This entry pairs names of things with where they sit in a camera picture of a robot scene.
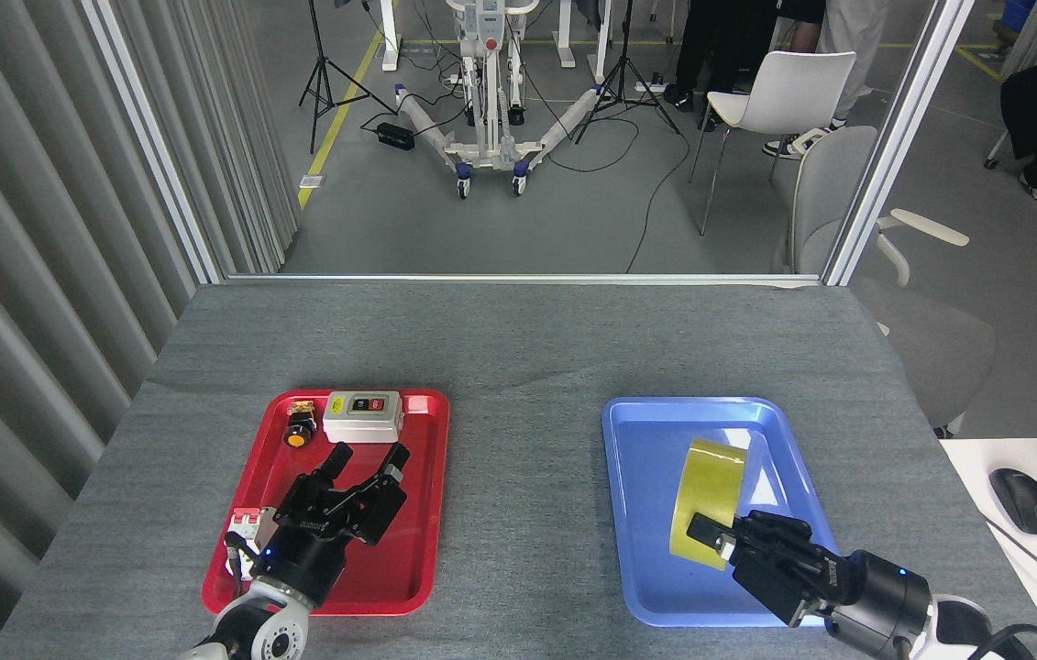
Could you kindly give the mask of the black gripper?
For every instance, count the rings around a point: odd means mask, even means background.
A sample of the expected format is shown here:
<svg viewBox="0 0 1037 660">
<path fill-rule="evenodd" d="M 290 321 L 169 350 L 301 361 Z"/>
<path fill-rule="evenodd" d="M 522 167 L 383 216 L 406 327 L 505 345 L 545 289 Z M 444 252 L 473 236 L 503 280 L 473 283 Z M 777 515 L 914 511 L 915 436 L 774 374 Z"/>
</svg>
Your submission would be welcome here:
<svg viewBox="0 0 1037 660">
<path fill-rule="evenodd" d="M 335 480 L 353 448 L 336 443 L 314 471 L 296 477 L 274 515 L 276 529 L 259 555 L 255 577 L 281 582 L 310 609 L 320 609 L 345 571 L 351 540 L 375 546 L 403 507 L 409 456 L 403 443 L 393 443 L 374 475 L 341 491 Z"/>
<path fill-rule="evenodd" d="M 825 618 L 833 639 L 869 657 L 908 657 L 926 627 L 924 577 L 865 550 L 815 550 L 802 519 L 753 510 L 722 523 L 698 512 L 686 535 L 714 548 L 737 584 L 789 627 Z"/>
</svg>

